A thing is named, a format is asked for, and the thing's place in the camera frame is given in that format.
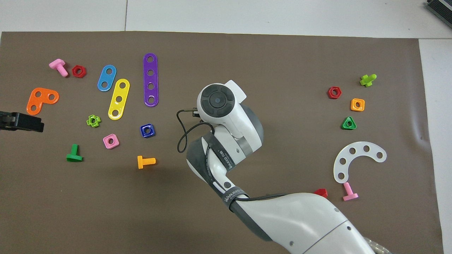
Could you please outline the white curved five-hole plate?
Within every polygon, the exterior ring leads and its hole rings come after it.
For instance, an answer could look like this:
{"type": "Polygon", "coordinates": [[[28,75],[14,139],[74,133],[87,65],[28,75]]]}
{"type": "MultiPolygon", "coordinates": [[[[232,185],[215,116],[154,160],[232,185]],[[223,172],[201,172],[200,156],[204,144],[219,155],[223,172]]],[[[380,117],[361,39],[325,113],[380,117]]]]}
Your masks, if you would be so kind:
{"type": "Polygon", "coordinates": [[[343,184],[349,179],[349,166],[357,157],[369,157],[378,163],[386,160],[386,151],[375,143],[357,141],[342,148],[333,164],[333,177],[337,183],[343,184]]]}

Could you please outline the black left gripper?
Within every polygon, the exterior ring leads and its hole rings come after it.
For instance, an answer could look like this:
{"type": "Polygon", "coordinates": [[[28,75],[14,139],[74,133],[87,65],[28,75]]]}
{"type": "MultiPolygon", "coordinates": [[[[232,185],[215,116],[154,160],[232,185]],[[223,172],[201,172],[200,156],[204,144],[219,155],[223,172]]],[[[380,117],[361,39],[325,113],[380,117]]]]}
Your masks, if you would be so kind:
{"type": "Polygon", "coordinates": [[[32,115],[0,111],[0,130],[43,132],[44,123],[41,118],[32,115]]]}

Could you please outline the brown table mat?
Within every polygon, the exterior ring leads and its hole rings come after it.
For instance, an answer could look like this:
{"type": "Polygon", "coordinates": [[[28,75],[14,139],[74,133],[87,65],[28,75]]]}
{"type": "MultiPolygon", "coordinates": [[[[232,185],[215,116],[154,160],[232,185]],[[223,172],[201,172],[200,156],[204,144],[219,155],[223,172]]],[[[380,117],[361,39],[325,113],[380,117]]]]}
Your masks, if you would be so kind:
{"type": "Polygon", "coordinates": [[[177,152],[176,119],[200,90],[233,80],[263,125],[263,146],[229,172],[250,196],[313,193],[390,251],[443,254],[417,39],[169,32],[3,32],[0,110],[26,112],[35,88],[59,93],[38,117],[43,132],[0,131],[0,254],[287,254],[252,233],[177,152]],[[143,57],[158,59],[159,102],[144,103],[143,57]],[[62,59],[62,77],[49,67],[62,59]],[[72,68],[86,68],[83,78],[72,68]],[[99,91],[104,66],[117,73],[99,91]],[[363,75],[376,74],[370,87],[363,75]],[[108,117],[119,79],[123,116],[108,117]],[[330,87],[341,97],[330,99],[330,87]],[[350,109],[353,98],[364,111],[350,109]],[[100,125],[86,124],[89,115],[100,125]],[[357,125],[341,129],[346,117],[357,125]],[[153,124],[155,136],[140,127],[153,124]],[[105,148],[115,134],[119,146],[105,148]],[[345,146],[375,143],[378,163],[355,158],[344,201],[334,161],[345,146]],[[78,144],[81,162],[68,162],[78,144]],[[156,164],[137,167],[137,156],[156,164]]]}

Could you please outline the pink plastic screw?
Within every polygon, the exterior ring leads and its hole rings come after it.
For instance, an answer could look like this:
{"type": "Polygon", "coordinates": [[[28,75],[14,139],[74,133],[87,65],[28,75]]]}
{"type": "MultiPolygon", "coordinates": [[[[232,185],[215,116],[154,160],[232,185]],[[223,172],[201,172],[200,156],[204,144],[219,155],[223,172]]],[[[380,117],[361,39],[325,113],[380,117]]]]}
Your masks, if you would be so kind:
{"type": "Polygon", "coordinates": [[[357,193],[353,192],[351,186],[349,185],[349,182],[345,182],[345,183],[343,183],[343,185],[344,185],[344,189],[346,191],[346,195],[343,196],[344,201],[349,201],[349,200],[359,197],[357,193]]]}
{"type": "Polygon", "coordinates": [[[55,59],[48,65],[50,68],[57,70],[62,77],[67,77],[69,74],[64,67],[65,64],[66,62],[63,61],[62,59],[55,59]]]}

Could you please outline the yellow three-hole plate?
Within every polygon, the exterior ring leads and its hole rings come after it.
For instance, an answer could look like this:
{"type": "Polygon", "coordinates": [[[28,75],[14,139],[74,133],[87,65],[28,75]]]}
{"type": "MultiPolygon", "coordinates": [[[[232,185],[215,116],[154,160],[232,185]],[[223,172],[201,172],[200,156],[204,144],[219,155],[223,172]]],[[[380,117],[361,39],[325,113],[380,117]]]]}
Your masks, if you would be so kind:
{"type": "Polygon", "coordinates": [[[119,120],[123,116],[129,89],[130,82],[127,79],[119,79],[116,82],[108,109],[108,117],[111,120],[119,120]]]}

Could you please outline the blue two-hole plate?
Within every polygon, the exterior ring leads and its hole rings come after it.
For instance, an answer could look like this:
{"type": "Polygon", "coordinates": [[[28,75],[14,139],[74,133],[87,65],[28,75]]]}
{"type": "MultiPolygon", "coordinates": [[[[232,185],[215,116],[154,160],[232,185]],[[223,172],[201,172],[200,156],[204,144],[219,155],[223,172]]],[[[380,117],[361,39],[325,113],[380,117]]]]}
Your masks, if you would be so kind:
{"type": "Polygon", "coordinates": [[[99,91],[107,92],[112,88],[113,82],[116,77],[116,67],[113,65],[106,65],[103,67],[99,80],[97,82],[97,88],[99,91]]]}

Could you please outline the orange plastic screw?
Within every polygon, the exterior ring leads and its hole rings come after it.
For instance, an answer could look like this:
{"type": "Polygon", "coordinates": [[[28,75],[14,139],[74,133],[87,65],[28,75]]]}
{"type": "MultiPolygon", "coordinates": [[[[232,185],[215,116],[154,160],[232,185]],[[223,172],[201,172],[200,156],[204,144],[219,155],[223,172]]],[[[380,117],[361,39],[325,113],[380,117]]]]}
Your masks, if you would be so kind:
{"type": "Polygon", "coordinates": [[[143,156],[137,156],[138,169],[143,169],[145,165],[154,165],[156,163],[156,158],[143,158],[143,156]]]}

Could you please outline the green plastic screw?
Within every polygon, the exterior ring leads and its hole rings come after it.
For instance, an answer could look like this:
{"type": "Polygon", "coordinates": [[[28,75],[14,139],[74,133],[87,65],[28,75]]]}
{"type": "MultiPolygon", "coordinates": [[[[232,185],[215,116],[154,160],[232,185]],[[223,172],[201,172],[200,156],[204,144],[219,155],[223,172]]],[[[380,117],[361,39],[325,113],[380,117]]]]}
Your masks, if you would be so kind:
{"type": "Polygon", "coordinates": [[[83,157],[78,155],[78,144],[72,144],[71,152],[66,155],[66,160],[68,162],[81,162],[83,157]]]}

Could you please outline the purple four-hole plate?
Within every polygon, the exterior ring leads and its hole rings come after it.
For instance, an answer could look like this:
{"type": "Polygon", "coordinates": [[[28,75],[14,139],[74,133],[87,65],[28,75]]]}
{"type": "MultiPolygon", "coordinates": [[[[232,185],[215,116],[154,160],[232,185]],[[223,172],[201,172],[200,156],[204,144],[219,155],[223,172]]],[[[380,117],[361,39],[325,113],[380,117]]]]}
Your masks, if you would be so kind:
{"type": "Polygon", "coordinates": [[[158,59],[154,53],[147,53],[143,57],[143,93],[146,106],[157,106],[159,102],[158,59]]]}

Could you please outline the black ribbed device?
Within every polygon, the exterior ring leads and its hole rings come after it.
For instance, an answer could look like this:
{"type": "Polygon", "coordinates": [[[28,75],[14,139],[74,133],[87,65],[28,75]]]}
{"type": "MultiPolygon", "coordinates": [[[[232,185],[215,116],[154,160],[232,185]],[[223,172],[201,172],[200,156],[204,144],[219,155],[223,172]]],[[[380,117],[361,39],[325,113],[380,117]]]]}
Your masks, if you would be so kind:
{"type": "Polygon", "coordinates": [[[452,0],[427,0],[426,8],[452,29],[452,0]]]}

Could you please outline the pink square nut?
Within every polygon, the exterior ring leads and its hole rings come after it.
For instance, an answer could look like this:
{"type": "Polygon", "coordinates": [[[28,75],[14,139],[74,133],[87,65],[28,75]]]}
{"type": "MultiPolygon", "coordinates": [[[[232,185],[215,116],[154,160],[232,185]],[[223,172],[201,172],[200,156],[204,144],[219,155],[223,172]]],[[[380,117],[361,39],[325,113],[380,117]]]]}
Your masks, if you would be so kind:
{"type": "Polygon", "coordinates": [[[115,134],[110,134],[110,135],[105,136],[103,138],[103,143],[105,145],[105,148],[107,148],[109,150],[119,146],[119,140],[115,134]]]}

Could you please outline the orange angled three-hole plate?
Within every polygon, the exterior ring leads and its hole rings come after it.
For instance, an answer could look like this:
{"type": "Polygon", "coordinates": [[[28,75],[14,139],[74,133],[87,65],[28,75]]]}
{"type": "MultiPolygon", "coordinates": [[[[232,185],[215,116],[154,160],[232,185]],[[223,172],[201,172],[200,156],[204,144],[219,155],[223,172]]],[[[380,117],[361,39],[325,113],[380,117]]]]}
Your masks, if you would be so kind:
{"type": "Polygon", "coordinates": [[[37,115],[44,104],[55,104],[59,100],[59,93],[55,90],[45,88],[35,88],[27,103],[27,113],[37,115]]]}

